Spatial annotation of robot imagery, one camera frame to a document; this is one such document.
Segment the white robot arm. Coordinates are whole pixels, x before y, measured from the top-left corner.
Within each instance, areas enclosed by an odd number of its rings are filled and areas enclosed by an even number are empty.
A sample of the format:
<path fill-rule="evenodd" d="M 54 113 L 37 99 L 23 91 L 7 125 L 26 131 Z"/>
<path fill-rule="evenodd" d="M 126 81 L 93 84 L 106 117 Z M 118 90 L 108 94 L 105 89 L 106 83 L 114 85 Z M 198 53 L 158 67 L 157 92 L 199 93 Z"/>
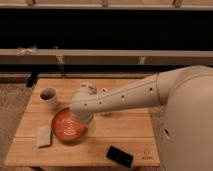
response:
<path fill-rule="evenodd" d="M 190 66 L 161 72 L 98 93 L 83 82 L 69 108 L 82 123 L 96 113 L 166 107 L 163 171 L 213 171 L 213 68 Z"/>

